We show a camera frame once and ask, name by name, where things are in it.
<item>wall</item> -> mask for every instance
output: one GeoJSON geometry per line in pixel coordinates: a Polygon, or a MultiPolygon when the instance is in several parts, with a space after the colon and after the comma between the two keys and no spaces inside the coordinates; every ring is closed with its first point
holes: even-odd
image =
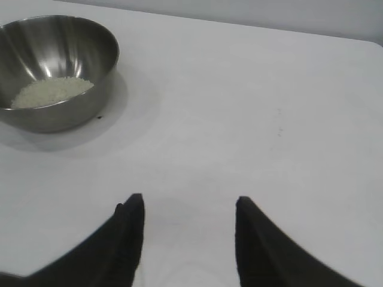
{"type": "Polygon", "coordinates": [[[383,44],[383,0],[64,0],[383,44]]]}

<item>stainless steel bowl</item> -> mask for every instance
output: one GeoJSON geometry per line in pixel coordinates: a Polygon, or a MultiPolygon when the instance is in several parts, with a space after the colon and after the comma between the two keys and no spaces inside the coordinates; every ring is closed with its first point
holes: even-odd
{"type": "Polygon", "coordinates": [[[118,55],[113,34],[87,19],[41,16],[0,27],[0,119],[43,133],[86,122],[106,104],[118,55]],[[94,86],[54,105],[11,108],[23,87],[49,77],[79,77],[94,86]]]}

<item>rice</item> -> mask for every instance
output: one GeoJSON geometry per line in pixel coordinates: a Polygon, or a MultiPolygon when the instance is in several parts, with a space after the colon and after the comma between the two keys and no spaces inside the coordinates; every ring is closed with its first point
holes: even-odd
{"type": "Polygon", "coordinates": [[[36,81],[22,88],[12,101],[11,108],[36,108],[68,100],[93,87],[90,81],[81,78],[49,78],[36,81]]]}

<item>white table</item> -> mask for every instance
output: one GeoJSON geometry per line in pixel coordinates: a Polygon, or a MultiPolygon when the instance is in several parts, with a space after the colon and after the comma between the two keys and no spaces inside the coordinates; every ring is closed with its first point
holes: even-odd
{"type": "Polygon", "coordinates": [[[0,270],[29,274],[131,193],[147,208],[136,286],[239,286],[248,195],[335,270],[383,285],[383,49],[373,43],[46,0],[2,23],[71,14],[121,57],[115,98],[73,132],[0,125],[0,270]]]}

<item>white rice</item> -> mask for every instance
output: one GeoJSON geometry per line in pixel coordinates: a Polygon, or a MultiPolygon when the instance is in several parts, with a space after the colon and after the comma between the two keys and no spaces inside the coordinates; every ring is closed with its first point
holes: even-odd
{"type": "Polygon", "coordinates": [[[93,87],[90,81],[80,78],[49,78],[36,81],[25,88],[12,101],[13,109],[36,108],[68,100],[93,87]]]}

